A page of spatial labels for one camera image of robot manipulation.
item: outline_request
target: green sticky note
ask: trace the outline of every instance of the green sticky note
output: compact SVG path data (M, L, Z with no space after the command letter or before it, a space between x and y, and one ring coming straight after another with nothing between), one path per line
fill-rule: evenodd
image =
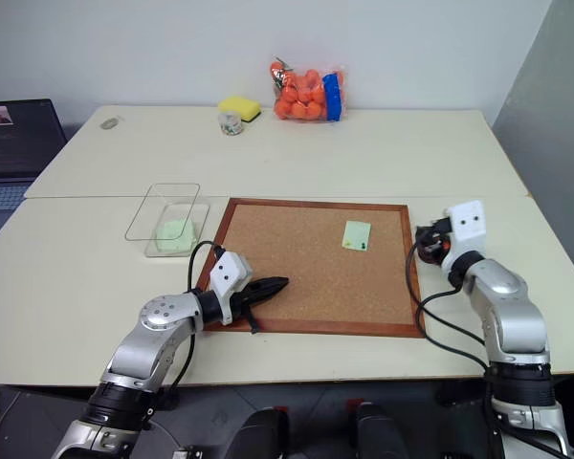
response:
M347 221L342 237L342 246L352 251L367 251L367 240L372 225L365 222Z
M165 222L155 229L155 237L155 245L161 252L191 251L197 242L191 220Z

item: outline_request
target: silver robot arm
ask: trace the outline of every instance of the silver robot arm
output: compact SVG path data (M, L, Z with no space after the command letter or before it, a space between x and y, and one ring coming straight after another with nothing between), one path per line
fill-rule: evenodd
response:
M205 324L227 325L241 314L249 316L252 303L274 295L288 282L270 277L250 283L252 274L243 256L223 251L210 272L212 290L162 295L147 302L83 415L70 424L52 457L129 457L154 414L179 345Z
M495 260L484 258L486 229L480 202L449 208L446 214L433 229L417 231L422 240L419 254L424 261L441 265L481 319L489 359L485 379L505 457L552 457L523 443L528 438L571 457L563 410L553 390L546 324L527 295L527 284Z

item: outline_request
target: dark floor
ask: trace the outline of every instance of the dark floor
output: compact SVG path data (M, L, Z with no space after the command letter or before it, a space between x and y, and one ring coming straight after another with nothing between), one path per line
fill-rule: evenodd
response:
M203 449L205 459L221 458L232 436L258 409L287 406L292 454L298 459L353 459L347 442L347 402L379 404L401 429L411 459L440 458L442 451L485 457L485 426L480 405L466 402L443 407L433 382L335 382L192 387L180 390L178 408L158 412L154 420L182 445ZM467 386L458 386L465 394ZM0 387L0 412L17 390ZM0 426L0 459L50 457L84 401L22 391ZM134 459L169 459L174 446L156 427L143 432Z

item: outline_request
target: clear plastic container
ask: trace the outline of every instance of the clear plastic container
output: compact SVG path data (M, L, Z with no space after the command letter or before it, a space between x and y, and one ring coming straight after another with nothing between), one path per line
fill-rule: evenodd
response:
M198 184L153 184L125 239L138 243L146 256L189 256L209 213L199 192Z

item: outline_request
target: wooden frame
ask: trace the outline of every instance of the wooden frame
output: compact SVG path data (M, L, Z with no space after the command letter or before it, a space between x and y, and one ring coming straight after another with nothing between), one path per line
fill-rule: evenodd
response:
M404 257L408 256L411 246L410 221L408 218L408 206L403 205L385 205L385 204L356 204L356 203L326 203L326 202L307 202L307 201L285 201L285 200L266 200L266 199L248 199L248 198L231 198L226 207L226 211L219 225L219 229L214 238L217 244L223 244L233 215L238 206L275 206L289 208L340 208L356 210L385 210L400 212L400 223L402 228L402 239L404 245ZM197 287L206 290L210 281L210 270L214 265L215 259L212 251L207 257L202 273L197 283ZM417 279L416 266L413 263L411 267L412 285L416 293L419 293L419 283ZM422 335L415 324L416 303L410 300L410 309L412 323L374 323L374 322L349 322L349 321L324 321L324 320L298 320L298 319L261 319L258 318L262 331L267 329L271 332L285 333L320 333L320 334L340 334L340 335L366 335L366 336L393 336L404 338L421 338ZM237 320L229 327L220 324L208 327L208 330L218 331L249 331L249 325L244 319Z

